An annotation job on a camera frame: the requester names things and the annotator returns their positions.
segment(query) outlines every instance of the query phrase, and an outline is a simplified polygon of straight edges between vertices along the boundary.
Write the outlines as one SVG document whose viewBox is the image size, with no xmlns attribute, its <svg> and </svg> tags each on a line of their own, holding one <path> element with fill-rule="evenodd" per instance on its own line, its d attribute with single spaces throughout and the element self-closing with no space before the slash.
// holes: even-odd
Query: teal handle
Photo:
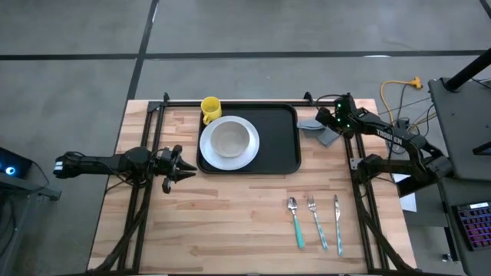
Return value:
<svg viewBox="0 0 491 276">
<path fill-rule="evenodd" d="M 317 230 L 319 231 L 319 235 L 321 236 L 322 248 L 324 250 L 328 250 L 329 249 L 328 242 L 325 240 L 324 231 L 322 231 L 322 226 L 319 223 L 316 213 L 314 213 L 314 219 L 315 219 L 315 224 L 317 225 Z"/>
<path fill-rule="evenodd" d="M 343 244 L 341 242 L 341 231 L 339 230 L 339 222 L 336 222 L 336 234 L 338 235 L 338 255 L 343 257 Z"/>
<path fill-rule="evenodd" d="M 293 215 L 293 222 L 295 223 L 295 234 L 297 235 L 298 248 L 303 249 L 305 242 L 302 237 L 302 230 L 300 230 L 300 223 L 298 223 L 297 215 Z"/>
</svg>

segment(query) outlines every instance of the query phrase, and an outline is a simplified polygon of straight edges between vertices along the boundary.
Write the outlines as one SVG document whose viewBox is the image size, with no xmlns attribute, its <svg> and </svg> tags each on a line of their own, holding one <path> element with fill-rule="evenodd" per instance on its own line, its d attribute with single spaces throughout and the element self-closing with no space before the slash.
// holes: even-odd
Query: white plate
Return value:
<svg viewBox="0 0 491 276">
<path fill-rule="evenodd" d="M 211 137 L 213 130 L 225 122 L 237 122 L 242 124 L 249 132 L 249 145 L 245 151 L 236 157 L 223 157 L 220 156 L 212 147 Z M 223 170 L 234 170 L 240 169 L 247 164 L 249 164 L 259 151 L 259 134 L 255 127 L 246 119 L 237 116 L 225 116 L 220 117 L 210 125 L 205 127 L 205 130 L 201 133 L 201 138 L 199 139 L 199 150 L 203 158 L 211 165 L 217 169 Z"/>
</svg>

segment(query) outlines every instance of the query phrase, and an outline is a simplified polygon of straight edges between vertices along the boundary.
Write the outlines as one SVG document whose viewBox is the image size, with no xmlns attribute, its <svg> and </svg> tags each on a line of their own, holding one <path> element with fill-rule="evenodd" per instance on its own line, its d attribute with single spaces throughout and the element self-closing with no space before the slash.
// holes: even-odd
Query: gray floor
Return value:
<svg viewBox="0 0 491 276">
<path fill-rule="evenodd" d="M 0 54 L 138 52 L 151 0 L 0 0 Z M 161 0 L 148 52 L 482 50 L 491 20 L 474 0 Z M 375 98 L 380 83 L 451 76 L 475 57 L 336 57 L 207 61 L 145 61 L 137 99 L 208 95 L 299 98 L 352 92 Z M 0 61 L 0 146 L 36 160 L 50 172 L 67 150 L 114 150 L 134 61 Z M 479 77 L 489 77 L 484 71 Z M 402 86 L 388 84 L 398 105 Z M 428 97 L 408 88 L 404 102 Z M 415 119 L 430 101 L 408 107 Z M 437 120 L 428 140 L 444 148 Z M 59 202 L 39 202 L 18 256 L 19 275 L 85 269 L 105 187 L 104 177 L 58 180 Z M 462 274 L 444 264 L 441 228 L 407 223 L 418 267 Z"/>
</svg>

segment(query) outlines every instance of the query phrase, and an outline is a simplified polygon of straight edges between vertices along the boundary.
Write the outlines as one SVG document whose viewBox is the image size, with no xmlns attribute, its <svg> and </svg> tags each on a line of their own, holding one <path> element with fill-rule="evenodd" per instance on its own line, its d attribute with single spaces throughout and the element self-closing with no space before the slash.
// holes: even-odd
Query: butcher block tabletop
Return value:
<svg viewBox="0 0 491 276">
<path fill-rule="evenodd" d="M 148 100 L 130 100 L 117 152 L 140 145 Z M 377 113 L 375 101 L 356 100 L 357 107 Z M 314 107 L 296 107 L 298 119 L 315 117 Z M 166 107 L 160 148 L 183 146 L 183 159 L 196 165 L 200 109 Z M 149 145 L 152 144 L 151 128 Z M 363 136 L 367 155 L 387 156 L 385 142 Z M 356 146 L 353 141 L 354 155 Z M 140 263 L 141 274 L 317 274 L 366 272 L 344 140 L 330 147 L 300 131 L 302 164 L 288 175 L 207 175 L 178 182 L 162 192 L 163 177 L 154 178 Z M 108 186 L 119 182 L 111 177 Z M 375 179 L 374 194 L 383 233 L 400 256 L 416 267 L 406 222 L 394 184 Z M 88 268 L 97 267 L 124 230 L 131 187 L 119 185 L 104 197 Z M 329 250 L 322 249 L 307 196 L 314 196 Z M 334 195 L 341 205 L 344 256 L 338 256 Z M 287 198 L 298 201 L 298 220 L 305 240 L 299 249 Z M 133 260 L 133 243 L 127 263 Z M 376 243 L 370 235 L 376 267 Z"/>
</svg>

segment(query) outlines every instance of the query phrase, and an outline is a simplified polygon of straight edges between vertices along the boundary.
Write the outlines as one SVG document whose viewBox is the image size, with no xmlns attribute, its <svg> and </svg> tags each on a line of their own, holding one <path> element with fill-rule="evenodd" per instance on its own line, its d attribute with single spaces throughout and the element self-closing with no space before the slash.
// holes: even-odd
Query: knife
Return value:
<svg viewBox="0 0 491 276">
<path fill-rule="evenodd" d="M 339 217 L 341 216 L 341 210 L 339 209 L 338 196 L 334 195 L 334 212 L 336 215 L 336 235 L 338 237 L 338 255 L 343 257 L 343 244 L 341 242 L 341 230 L 339 229 Z"/>
</svg>

